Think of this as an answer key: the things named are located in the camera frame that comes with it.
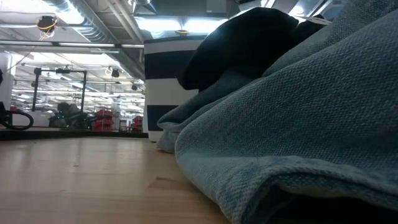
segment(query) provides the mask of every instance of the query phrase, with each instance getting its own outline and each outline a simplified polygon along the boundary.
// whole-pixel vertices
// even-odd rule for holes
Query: navy stripe
[[[146,79],[175,78],[188,65],[195,50],[162,52],[145,55]]]
[[[185,37],[166,37],[166,38],[145,40],[144,44],[152,44],[152,43],[176,41],[176,40],[203,40],[206,36],[207,35],[192,35],[192,36],[185,36]]]
[[[148,131],[163,131],[158,127],[157,121],[176,107],[177,105],[147,105]]]

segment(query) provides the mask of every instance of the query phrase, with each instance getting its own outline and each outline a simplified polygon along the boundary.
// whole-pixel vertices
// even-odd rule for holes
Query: black pole
[[[42,74],[42,69],[35,68],[34,73],[36,75],[36,79],[35,79],[35,91],[33,92],[32,112],[36,110],[37,89],[39,87],[39,76]]]
[[[83,74],[84,79],[83,79],[83,93],[81,93],[81,106],[80,106],[80,111],[83,112],[83,107],[85,106],[85,93],[86,93],[86,84],[87,84],[87,71],[84,71]]]

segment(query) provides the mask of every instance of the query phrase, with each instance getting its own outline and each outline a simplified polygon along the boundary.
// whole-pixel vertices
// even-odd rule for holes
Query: wooden table surface
[[[147,139],[0,142],[1,223],[227,223]]]

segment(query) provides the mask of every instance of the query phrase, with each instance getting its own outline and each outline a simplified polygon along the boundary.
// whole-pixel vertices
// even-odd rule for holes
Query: ceiling
[[[64,10],[54,2],[70,2]],[[240,10],[273,7],[292,16],[322,14],[333,20],[345,0],[152,0],[151,5],[137,5],[129,0],[0,0],[0,39],[52,42],[125,43],[142,45],[153,38],[207,34]],[[36,27],[42,16],[56,16],[58,24],[51,35]],[[98,106],[120,106],[123,116],[142,114],[144,108],[144,57],[142,48],[99,49],[89,47],[0,46],[12,54],[15,71],[12,102],[28,110],[32,104],[33,69],[65,68],[88,71],[85,111]],[[111,70],[119,70],[113,78]],[[55,111],[57,103],[80,105],[82,73],[43,73],[39,82],[38,108]]]

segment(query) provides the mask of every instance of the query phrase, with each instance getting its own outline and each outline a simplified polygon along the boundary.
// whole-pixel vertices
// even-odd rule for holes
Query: navy and white stripes
[[[204,36],[171,37],[145,41],[146,107],[144,131],[158,141],[162,129],[157,121],[170,110],[195,96],[197,90],[184,90],[175,75],[187,66]]]

